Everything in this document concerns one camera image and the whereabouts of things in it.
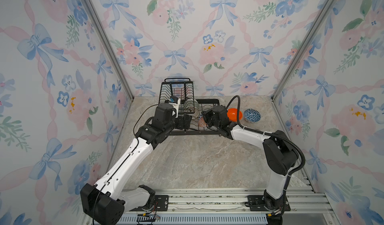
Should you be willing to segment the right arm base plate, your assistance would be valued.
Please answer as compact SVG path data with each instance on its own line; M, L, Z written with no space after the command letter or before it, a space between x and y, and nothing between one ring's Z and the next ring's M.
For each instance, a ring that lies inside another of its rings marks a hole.
M274 199L269 195L249 195L245 206L250 208L252 212L278 212L284 207L285 212L291 210L290 204L286 196L282 196L279 199Z

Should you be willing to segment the black wire dish rack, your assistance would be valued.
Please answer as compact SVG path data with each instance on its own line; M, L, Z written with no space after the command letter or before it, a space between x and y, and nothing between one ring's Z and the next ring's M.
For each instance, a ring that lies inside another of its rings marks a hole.
M161 84L159 102L160 103L169 103L171 96L176 96L181 99L181 104L179 107L179 116L190 115L191 112L189 108L194 108L194 100L197 100L201 108L199 110L200 116L202 117L202 112L207 111L214 106L218 106L220 101L218 99L196 99L194 93L194 82L189 78L166 78ZM187 136L187 135L218 135L219 132L216 128L201 128L198 126L199 118L193 119L191 121L191 126L189 130L178 130L174 129L171 132L172 136Z

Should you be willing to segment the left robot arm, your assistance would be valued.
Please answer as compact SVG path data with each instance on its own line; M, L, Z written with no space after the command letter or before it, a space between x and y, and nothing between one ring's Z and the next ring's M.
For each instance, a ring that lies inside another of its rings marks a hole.
M125 212L157 209L156 192L148 186L122 192L138 166L176 128L179 106L174 100L157 104L154 116L134 132L135 137L121 158L93 185L81 189L83 211L93 223L115 225Z

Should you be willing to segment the red geometric pattern bowl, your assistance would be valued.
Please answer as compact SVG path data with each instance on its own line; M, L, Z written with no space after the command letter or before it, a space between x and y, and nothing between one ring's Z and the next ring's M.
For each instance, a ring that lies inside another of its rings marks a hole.
M198 126L201 127L201 128L207 127L207 123L205 122L203 117L199 118Z

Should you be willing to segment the brown white pattern bowl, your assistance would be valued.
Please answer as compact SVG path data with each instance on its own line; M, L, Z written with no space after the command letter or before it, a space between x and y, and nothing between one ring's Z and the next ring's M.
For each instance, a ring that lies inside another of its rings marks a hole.
M199 112L198 109L196 109L196 108L189 108L189 110L191 112L190 116L192 116L193 119L199 118L200 112Z

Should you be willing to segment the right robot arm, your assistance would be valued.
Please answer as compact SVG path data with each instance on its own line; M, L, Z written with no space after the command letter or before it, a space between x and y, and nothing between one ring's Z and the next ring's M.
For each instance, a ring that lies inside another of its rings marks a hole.
M271 174L262 205L270 212L270 217L280 217L286 210L286 193L291 177L304 167L305 156L283 131L270 133L246 127L241 124L239 114L237 111L237 121L233 122L225 106L215 106L202 112L202 117L207 127L217 128L223 137L248 143L264 151Z

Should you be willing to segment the green geometric pattern bowl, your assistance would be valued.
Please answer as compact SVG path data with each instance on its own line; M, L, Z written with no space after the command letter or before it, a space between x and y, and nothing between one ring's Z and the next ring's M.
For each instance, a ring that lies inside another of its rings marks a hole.
M200 105L200 103L197 100L194 100L194 108L195 108L195 110L198 110L198 111L201 108L201 105Z

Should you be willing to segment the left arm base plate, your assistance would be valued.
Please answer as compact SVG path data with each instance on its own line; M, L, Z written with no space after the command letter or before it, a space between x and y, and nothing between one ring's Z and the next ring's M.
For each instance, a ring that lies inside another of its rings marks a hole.
M137 207L130 212L166 212L169 207L169 198L168 195L155 195L154 200L148 206Z

